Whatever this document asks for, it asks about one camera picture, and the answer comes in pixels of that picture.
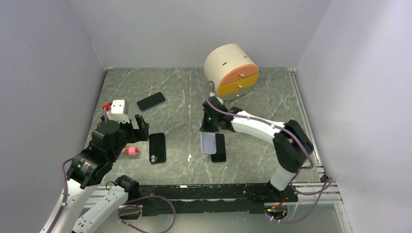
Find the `black phone case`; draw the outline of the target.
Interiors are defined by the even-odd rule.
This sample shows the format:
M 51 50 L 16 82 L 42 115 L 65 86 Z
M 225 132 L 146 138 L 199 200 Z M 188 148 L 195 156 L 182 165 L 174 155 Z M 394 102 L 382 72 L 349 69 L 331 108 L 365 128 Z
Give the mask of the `black phone case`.
M 149 135 L 149 161 L 152 165 L 165 163 L 166 138 L 164 133 L 153 133 Z

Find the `black smartphone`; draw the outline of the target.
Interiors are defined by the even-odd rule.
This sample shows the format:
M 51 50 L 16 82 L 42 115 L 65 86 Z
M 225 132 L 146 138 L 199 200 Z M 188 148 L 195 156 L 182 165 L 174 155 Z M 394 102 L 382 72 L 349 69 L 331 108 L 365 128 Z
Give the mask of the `black smartphone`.
M 223 134 L 218 133 L 215 135 L 215 138 L 216 138 L 216 153 L 210 155 L 211 162 L 224 163 L 226 162 L 225 137 Z

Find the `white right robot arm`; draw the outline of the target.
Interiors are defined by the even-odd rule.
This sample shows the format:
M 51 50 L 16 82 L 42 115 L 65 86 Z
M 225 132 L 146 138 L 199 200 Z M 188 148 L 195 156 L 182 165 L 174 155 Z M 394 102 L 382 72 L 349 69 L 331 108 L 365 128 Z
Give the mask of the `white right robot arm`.
M 314 163 L 310 157 L 314 151 L 313 144 L 297 121 L 270 121 L 237 107 L 227 109 L 218 97 L 209 97 L 202 103 L 202 107 L 202 132 L 228 130 L 244 133 L 264 140 L 274 147 L 278 167 L 267 188 L 267 195 L 272 201 L 280 201 L 286 195 L 286 187 L 298 172 L 305 168 L 305 162 L 309 163 L 309 169 L 313 168 Z

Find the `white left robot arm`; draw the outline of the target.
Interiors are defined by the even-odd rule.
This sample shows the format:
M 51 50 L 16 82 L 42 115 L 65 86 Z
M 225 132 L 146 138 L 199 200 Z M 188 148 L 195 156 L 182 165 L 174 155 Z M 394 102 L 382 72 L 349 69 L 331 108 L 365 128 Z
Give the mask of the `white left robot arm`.
M 101 121 L 91 134 L 89 145 L 61 165 L 63 190 L 43 233 L 91 233 L 122 203 L 138 200 L 138 182 L 123 175 L 120 182 L 107 191 L 105 198 L 84 215 L 87 201 L 112 169 L 123 148 L 129 143 L 148 141 L 150 125 L 136 115 L 134 129 L 126 114 L 114 114 Z

